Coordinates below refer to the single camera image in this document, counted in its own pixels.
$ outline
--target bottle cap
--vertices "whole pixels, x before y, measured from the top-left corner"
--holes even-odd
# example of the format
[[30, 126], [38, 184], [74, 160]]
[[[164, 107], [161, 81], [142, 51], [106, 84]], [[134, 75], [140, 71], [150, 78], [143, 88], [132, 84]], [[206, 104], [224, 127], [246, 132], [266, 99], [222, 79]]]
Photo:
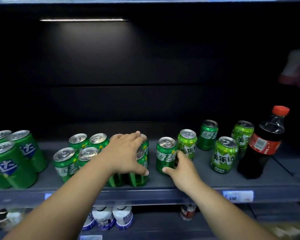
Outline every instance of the bottle cap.
[[285, 106], [276, 105], [272, 109], [272, 113], [277, 116], [286, 116], [289, 113], [290, 109]]

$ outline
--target red bottle label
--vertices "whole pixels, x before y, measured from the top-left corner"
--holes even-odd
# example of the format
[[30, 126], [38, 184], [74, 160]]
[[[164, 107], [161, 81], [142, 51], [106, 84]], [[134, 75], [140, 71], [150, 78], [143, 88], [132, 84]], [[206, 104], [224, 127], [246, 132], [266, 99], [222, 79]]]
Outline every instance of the red bottle label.
[[257, 134], [253, 133], [249, 146], [258, 153], [273, 155], [279, 148], [281, 141], [264, 140]]

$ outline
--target price tag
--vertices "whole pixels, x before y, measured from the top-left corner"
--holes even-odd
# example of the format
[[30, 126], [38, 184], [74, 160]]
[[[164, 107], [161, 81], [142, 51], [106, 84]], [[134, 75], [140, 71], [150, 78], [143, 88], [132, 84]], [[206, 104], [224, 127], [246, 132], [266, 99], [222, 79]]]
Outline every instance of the price tag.
[[253, 202], [253, 190], [224, 190], [223, 196], [232, 203], [251, 203]]
[[81, 235], [80, 240], [102, 240], [102, 235]]
[[52, 194], [51, 193], [45, 193], [44, 194], [44, 200], [48, 199]]

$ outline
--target cola bottle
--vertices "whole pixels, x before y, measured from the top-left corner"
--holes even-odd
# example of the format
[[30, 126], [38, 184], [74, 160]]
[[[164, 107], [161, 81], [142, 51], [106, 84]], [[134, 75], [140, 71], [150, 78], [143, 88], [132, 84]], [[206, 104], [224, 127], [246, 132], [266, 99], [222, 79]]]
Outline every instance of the cola bottle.
[[276, 153], [284, 135], [284, 117], [289, 110], [285, 106], [276, 105], [268, 120], [256, 126], [247, 151], [237, 168], [246, 179], [259, 178], [268, 159]]

